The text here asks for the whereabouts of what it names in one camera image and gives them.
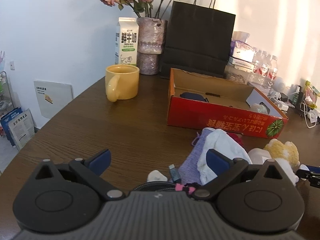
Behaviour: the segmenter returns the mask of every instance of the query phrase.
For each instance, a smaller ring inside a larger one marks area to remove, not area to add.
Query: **cardboard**
[[[191,92],[208,102],[181,98]],[[203,129],[212,127],[243,135],[277,138],[288,117],[257,88],[222,78],[171,69],[167,124]],[[263,104],[268,114],[251,111],[252,104]]]

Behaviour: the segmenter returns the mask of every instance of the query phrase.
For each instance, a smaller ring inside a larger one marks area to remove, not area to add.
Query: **mug handle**
[[[116,91],[119,79],[120,75],[114,75],[107,85],[107,98],[110,102],[116,102],[119,97],[119,93]]]

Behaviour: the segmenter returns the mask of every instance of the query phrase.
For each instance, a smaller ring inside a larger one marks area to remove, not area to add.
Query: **pet food bag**
[[[311,108],[315,109],[317,98],[320,96],[320,92],[313,86],[311,85],[310,81],[306,81],[306,88],[304,90],[304,101],[305,103]]]

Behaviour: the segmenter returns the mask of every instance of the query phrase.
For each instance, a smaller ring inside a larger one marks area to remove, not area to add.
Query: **wall outlet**
[[[10,69],[14,70],[14,61],[10,61]]]

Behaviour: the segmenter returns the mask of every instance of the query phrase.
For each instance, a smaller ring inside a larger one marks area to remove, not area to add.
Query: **metal rack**
[[[8,85],[7,73],[0,72],[0,118],[14,109],[11,92]],[[4,135],[0,125],[0,135]]]

